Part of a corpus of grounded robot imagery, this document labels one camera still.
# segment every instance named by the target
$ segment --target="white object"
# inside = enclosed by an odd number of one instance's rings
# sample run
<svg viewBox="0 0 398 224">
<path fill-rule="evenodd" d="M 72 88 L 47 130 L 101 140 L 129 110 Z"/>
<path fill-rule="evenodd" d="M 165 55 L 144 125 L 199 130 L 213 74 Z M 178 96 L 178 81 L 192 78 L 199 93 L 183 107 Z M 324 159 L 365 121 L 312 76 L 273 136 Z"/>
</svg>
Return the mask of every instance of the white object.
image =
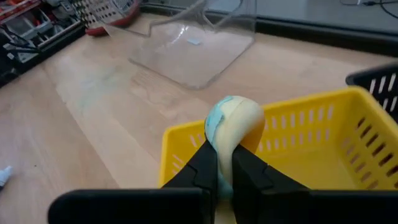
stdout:
<svg viewBox="0 0 398 224">
<path fill-rule="evenodd" d="M 6 184 L 8 178 L 10 178 L 12 174 L 12 167 L 7 166 L 4 170 L 0 170 L 0 187 L 3 187 Z"/>
</svg>

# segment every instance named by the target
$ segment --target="black cable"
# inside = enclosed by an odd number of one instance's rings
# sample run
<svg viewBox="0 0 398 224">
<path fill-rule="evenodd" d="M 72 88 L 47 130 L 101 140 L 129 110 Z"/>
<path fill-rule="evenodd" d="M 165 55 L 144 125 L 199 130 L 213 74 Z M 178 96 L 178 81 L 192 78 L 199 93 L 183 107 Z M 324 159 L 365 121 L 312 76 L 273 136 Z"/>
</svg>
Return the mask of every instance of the black cable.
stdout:
<svg viewBox="0 0 398 224">
<path fill-rule="evenodd" d="M 390 15 L 390 16 L 392 16 L 392 17 L 398 19 L 398 15 L 393 14 L 392 12 L 388 11 L 388 10 L 386 9 L 386 7 L 384 7 L 384 4 L 387 4 L 387 3 L 388 3 L 388 2 L 384 2 L 383 0 L 380 0 L 380 8 L 381 8 L 385 13 L 387 13 L 388 15 Z"/>
<path fill-rule="evenodd" d="M 343 2 L 343 0 L 340 0 L 340 3 L 344 6 L 375 6 L 375 5 L 398 3 L 398 1 L 388 1 L 388 2 L 364 1 L 364 2 L 360 2 L 358 4 L 358 3 L 346 3 L 346 2 Z"/>
<path fill-rule="evenodd" d="M 384 6 L 385 4 L 393 4 L 393 3 L 398 3 L 398 1 L 388 1 L 385 2 L 384 0 L 380 0 L 379 2 L 376 1 L 365 1 L 365 2 L 360 2 L 358 3 L 347 3 L 347 2 L 343 2 L 342 0 L 339 0 L 340 4 L 344 5 L 344 6 L 375 6 L 375 5 L 379 5 L 380 8 L 387 13 L 388 15 L 398 19 L 398 15 L 393 14 L 392 12 L 388 11 L 386 9 L 386 7 Z"/>
</svg>

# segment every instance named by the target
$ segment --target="black basket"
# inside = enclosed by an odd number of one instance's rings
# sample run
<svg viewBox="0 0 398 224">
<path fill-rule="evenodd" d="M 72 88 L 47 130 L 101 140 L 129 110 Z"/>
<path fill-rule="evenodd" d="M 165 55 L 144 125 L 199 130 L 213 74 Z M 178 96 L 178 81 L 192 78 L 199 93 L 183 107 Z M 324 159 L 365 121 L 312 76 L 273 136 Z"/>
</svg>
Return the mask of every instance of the black basket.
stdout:
<svg viewBox="0 0 398 224">
<path fill-rule="evenodd" d="M 367 89 L 398 123 L 398 62 L 348 75 L 346 83 Z"/>
</svg>

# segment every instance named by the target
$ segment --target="yellow plastic basket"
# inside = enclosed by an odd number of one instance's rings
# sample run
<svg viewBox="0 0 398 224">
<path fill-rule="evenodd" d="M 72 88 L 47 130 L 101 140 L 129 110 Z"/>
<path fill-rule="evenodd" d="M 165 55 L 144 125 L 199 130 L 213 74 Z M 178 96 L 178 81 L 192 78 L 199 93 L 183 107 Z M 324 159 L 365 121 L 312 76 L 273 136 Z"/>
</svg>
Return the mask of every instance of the yellow plastic basket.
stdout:
<svg viewBox="0 0 398 224">
<path fill-rule="evenodd" d="M 398 189 L 398 127 L 360 87 L 263 106 L 256 155 L 311 189 Z M 160 185 L 205 140 L 204 122 L 166 130 Z"/>
</svg>

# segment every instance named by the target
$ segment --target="table surface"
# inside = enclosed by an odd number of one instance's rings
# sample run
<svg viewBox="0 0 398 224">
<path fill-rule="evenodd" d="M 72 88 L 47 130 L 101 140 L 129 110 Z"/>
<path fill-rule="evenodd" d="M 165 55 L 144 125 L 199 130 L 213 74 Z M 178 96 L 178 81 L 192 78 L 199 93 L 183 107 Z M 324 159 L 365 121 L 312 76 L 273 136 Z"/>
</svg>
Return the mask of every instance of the table surface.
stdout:
<svg viewBox="0 0 398 224">
<path fill-rule="evenodd" d="M 0 89 L 0 223 L 46 223 L 72 189 L 156 187 L 169 126 L 204 119 L 226 95 L 260 104 L 344 88 L 351 72 L 393 61 L 263 34 L 215 82 L 188 90 L 84 36 Z"/>
</svg>

